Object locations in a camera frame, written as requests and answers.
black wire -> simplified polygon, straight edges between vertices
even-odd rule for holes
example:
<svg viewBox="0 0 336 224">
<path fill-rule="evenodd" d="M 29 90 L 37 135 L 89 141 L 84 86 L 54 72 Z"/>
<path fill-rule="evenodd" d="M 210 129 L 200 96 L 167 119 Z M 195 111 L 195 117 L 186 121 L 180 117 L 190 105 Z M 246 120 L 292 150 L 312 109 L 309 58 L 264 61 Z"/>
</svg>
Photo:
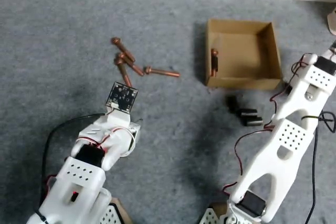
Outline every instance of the black wire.
<svg viewBox="0 0 336 224">
<path fill-rule="evenodd" d="M 54 136 L 54 134 L 61 128 L 63 128 L 64 126 L 73 123 L 73 122 L 77 122 L 83 119 L 88 119 L 88 118 L 95 118 L 98 116 L 102 116 L 105 115 L 104 113 L 96 113 L 96 114 L 91 114 L 91 115 L 84 115 L 84 116 L 79 116 L 77 118 L 73 118 L 70 119 L 64 123 L 61 123 L 59 125 L 57 125 L 48 135 L 46 144 L 44 146 L 44 151 L 43 151 L 43 157 L 42 157 L 42 168 L 41 168 L 41 186 L 40 186 L 40 204 L 42 204 L 43 200 L 45 199 L 46 196 L 46 188 L 45 188 L 45 179 L 46 179 L 46 163 L 47 163 L 47 156 L 48 156 L 48 150 L 49 150 L 49 146 L 50 146 L 50 141 L 52 139 L 52 137 Z"/>
<path fill-rule="evenodd" d="M 326 119 L 326 117 L 324 116 L 325 114 L 331 115 L 332 119 Z M 325 123 L 325 125 L 327 126 L 327 128 L 332 132 L 335 133 L 336 132 L 336 115 L 330 111 L 322 111 L 321 114 L 319 116 L 313 116 L 313 115 L 307 115 L 307 116 L 303 116 L 301 119 L 305 119 L 305 118 L 316 118 L 320 121 L 323 121 Z M 334 122 L 333 127 L 331 127 L 328 122 Z M 315 205 L 316 205 L 316 183 L 315 183 L 315 166 L 316 166 L 316 153 L 317 153 L 317 143 L 318 143 L 318 138 L 319 138 L 319 124 L 316 127 L 315 130 L 315 141 L 314 141 L 314 149 L 313 149 L 313 159 L 312 159 L 312 166 L 311 166 L 311 182 L 312 182 L 312 194 L 313 194 L 313 202 L 310 208 L 310 211 L 308 213 L 308 216 L 306 218 L 306 221 L 304 224 L 308 224 L 310 217 L 314 211 Z"/>
<path fill-rule="evenodd" d="M 306 218 L 304 224 L 308 224 L 311 215 L 313 214 L 315 204 L 316 204 L 316 185 L 315 185 L 315 164 L 316 164 L 316 152 L 317 152 L 317 142 L 319 139 L 319 124 L 316 126 L 315 130 L 315 141 L 314 141 L 314 150 L 313 150 L 313 160 L 311 165 L 311 183 L 312 183 L 312 190 L 313 190 L 313 203 L 311 205 L 309 214 Z"/>
</svg>

hole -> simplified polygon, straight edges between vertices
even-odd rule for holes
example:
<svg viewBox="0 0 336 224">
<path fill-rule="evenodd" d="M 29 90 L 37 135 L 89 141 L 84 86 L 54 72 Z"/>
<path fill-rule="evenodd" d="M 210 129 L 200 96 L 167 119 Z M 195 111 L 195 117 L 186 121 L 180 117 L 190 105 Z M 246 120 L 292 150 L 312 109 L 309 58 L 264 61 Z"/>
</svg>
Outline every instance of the hole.
<svg viewBox="0 0 336 224">
<path fill-rule="evenodd" d="M 277 151 L 278 158 L 281 160 L 289 159 L 292 156 L 292 154 L 293 152 L 284 146 L 280 146 Z"/>
</svg>

bolt head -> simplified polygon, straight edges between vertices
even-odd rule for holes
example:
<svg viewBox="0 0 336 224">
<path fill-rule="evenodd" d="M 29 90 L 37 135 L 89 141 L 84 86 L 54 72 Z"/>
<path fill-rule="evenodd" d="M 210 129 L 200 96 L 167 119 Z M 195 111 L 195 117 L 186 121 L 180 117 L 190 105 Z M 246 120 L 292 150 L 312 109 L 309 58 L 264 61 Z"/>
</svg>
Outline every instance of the bolt head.
<svg viewBox="0 0 336 224">
<path fill-rule="evenodd" d="M 114 64 L 115 64 L 115 65 L 123 64 L 123 60 L 122 60 L 120 57 L 116 57 L 116 58 L 114 59 Z"/>
<path fill-rule="evenodd" d="M 212 49 L 211 49 L 211 55 L 213 55 L 213 56 L 217 56 L 217 55 L 218 55 L 218 50 L 212 48 Z"/>
<path fill-rule="evenodd" d="M 151 70 L 152 70 L 152 67 L 148 66 L 148 67 L 145 68 L 145 73 L 149 74 L 151 72 Z"/>
<path fill-rule="evenodd" d="M 118 53 L 118 57 L 120 59 L 124 59 L 126 57 L 126 55 L 123 52 L 120 52 L 120 53 Z"/>
<path fill-rule="evenodd" d="M 118 37 L 113 37 L 113 38 L 111 39 L 111 42 L 112 42 L 113 44 L 118 44 L 118 43 L 120 42 L 120 38 L 118 38 Z"/>
</svg>

cable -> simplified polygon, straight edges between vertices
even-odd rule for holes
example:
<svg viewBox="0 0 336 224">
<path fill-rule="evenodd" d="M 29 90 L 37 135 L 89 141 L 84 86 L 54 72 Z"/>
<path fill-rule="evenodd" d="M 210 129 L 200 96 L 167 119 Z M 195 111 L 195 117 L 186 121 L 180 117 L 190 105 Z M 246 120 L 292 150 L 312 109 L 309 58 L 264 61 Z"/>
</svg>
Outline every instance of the cable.
<svg viewBox="0 0 336 224">
<path fill-rule="evenodd" d="M 275 97 L 277 97 L 277 96 L 279 96 L 279 95 L 285 93 L 285 91 L 289 88 L 290 83 L 292 82 L 294 76 L 297 76 L 297 75 L 298 75 L 297 72 L 298 72 L 298 70 L 299 70 L 300 68 L 304 68 L 304 67 L 308 66 L 308 64 L 305 63 L 305 62 L 303 61 L 303 58 L 304 58 L 305 55 L 309 55 L 309 54 L 311 55 L 311 53 L 303 54 L 303 55 L 301 56 L 300 60 L 297 61 L 297 62 L 295 62 L 295 63 L 292 65 L 292 67 L 291 67 L 291 72 L 293 73 L 293 75 L 292 75 L 292 77 L 290 78 L 289 82 L 285 85 L 285 87 L 284 87 L 284 89 L 283 89 L 282 91 L 280 91 L 279 93 L 276 93 L 275 95 L 273 95 L 273 96 L 269 99 L 270 102 L 273 102 L 273 103 L 274 103 L 274 114 L 276 114 L 277 111 L 278 111 L 278 104 L 277 104 L 277 101 L 275 100 Z M 274 126 L 273 126 L 273 125 L 270 125 L 271 123 L 272 123 L 272 119 L 269 121 L 269 123 L 266 123 L 266 124 L 264 125 L 264 129 L 273 129 Z"/>
<path fill-rule="evenodd" d="M 315 164 L 316 164 L 316 152 L 317 152 L 317 142 L 319 139 L 319 124 L 316 127 L 315 130 L 315 140 L 314 140 L 314 150 L 313 150 L 313 160 L 312 160 L 312 165 L 311 165 L 311 183 L 312 183 L 312 191 L 313 191 L 313 203 L 311 205 L 309 214 L 306 218 L 306 221 L 304 224 L 308 224 L 310 217 L 314 211 L 315 204 L 316 204 L 316 187 L 315 187 Z"/>
<path fill-rule="evenodd" d="M 120 157 L 126 157 L 128 155 L 130 155 L 130 153 L 135 149 L 135 145 L 136 145 L 136 142 L 135 142 L 135 137 L 133 135 L 133 133 L 128 129 L 128 128 L 125 128 L 125 127 L 115 127 L 111 130 L 112 133 L 118 131 L 118 130 L 125 130 L 127 131 L 131 137 L 132 137 L 132 142 L 130 144 L 130 147 L 128 149 L 128 151 L 126 151 L 124 154 L 121 154 Z M 103 140 L 97 145 L 97 147 L 101 147 L 101 145 L 110 137 L 110 135 L 107 135 L 106 137 L 103 138 Z"/>
<path fill-rule="evenodd" d="M 326 119 L 326 117 L 324 116 L 325 114 L 329 114 L 333 117 L 333 119 Z M 318 119 L 319 122 L 323 121 L 325 123 L 325 125 L 327 126 L 327 128 L 330 130 L 330 132 L 335 133 L 336 132 L 336 115 L 330 111 L 322 111 L 320 113 L 319 116 L 314 116 L 314 115 L 306 115 L 303 116 L 301 119 L 305 119 L 305 118 L 315 118 Z M 333 124 L 333 128 L 330 127 L 330 125 L 328 124 L 328 122 L 334 122 Z M 311 174 L 311 182 L 312 182 L 312 198 L 313 198 L 313 202 L 310 208 L 310 211 L 308 213 L 308 216 L 306 218 L 306 221 L 304 224 L 308 224 L 311 215 L 315 209 L 315 205 L 316 205 L 316 181 L 315 181 L 315 171 L 316 171 L 316 153 L 317 153 L 317 143 L 318 143 L 318 138 L 319 138 L 319 124 L 317 125 L 316 129 L 315 129 L 315 140 L 314 140 L 314 149 L 313 149 L 313 159 L 312 159 L 312 174 Z"/>
<path fill-rule="evenodd" d="M 83 119 L 88 119 L 88 118 L 95 118 L 98 116 L 102 116 L 105 115 L 104 113 L 97 113 L 97 114 L 92 114 L 92 115 L 84 115 L 84 116 L 80 116 L 77 118 L 73 118 L 70 119 L 64 123 L 61 123 L 59 125 L 57 125 L 48 135 L 46 144 L 44 146 L 44 151 L 43 151 L 43 156 L 42 156 L 42 167 L 41 167 L 41 186 L 40 186 L 40 205 L 42 204 L 44 198 L 45 198 L 45 188 L 44 188 L 44 181 L 45 181 L 45 177 L 46 177 L 46 163 L 47 163 L 47 156 L 48 156 L 48 150 L 49 150 L 49 146 L 50 146 L 50 142 L 51 139 L 53 138 L 54 134 L 61 128 L 63 128 L 64 126 L 73 123 L 73 122 L 77 122 L 77 121 L 81 121 Z"/>
<path fill-rule="evenodd" d="M 240 138 L 238 138 L 238 140 L 236 141 L 235 143 L 235 147 L 234 147 L 234 150 L 235 150 L 235 155 L 238 159 L 238 162 L 239 162 L 239 169 L 240 169 L 240 175 L 242 176 L 243 175 L 243 163 L 242 163 L 242 160 L 240 159 L 238 153 L 237 153 L 237 145 L 238 143 L 240 142 L 240 140 L 242 140 L 243 138 L 245 138 L 246 136 L 250 136 L 250 135 L 253 135 L 253 134 L 257 134 L 257 133 L 262 133 L 262 132 L 266 132 L 266 131 L 269 131 L 271 132 L 272 130 L 271 129 L 264 129 L 264 130 L 260 130 L 260 131 L 253 131 L 253 132 L 250 132 L 250 133 L 247 133 L 243 136 L 241 136 Z M 238 182 L 233 182 L 231 184 L 227 184 L 223 187 L 222 191 L 226 194 L 226 195 L 230 195 L 225 189 L 229 188 L 229 187 L 232 187 L 234 185 L 236 185 Z"/>
</svg>

circuit board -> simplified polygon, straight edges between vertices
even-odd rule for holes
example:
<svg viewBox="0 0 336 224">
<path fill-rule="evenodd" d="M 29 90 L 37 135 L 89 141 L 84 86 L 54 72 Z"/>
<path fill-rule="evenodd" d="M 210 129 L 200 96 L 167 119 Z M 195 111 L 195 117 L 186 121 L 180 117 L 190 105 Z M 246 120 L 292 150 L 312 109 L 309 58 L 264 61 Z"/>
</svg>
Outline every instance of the circuit board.
<svg viewBox="0 0 336 224">
<path fill-rule="evenodd" d="M 115 82 L 107 98 L 106 106 L 130 113 L 137 95 L 137 89 Z"/>
</svg>

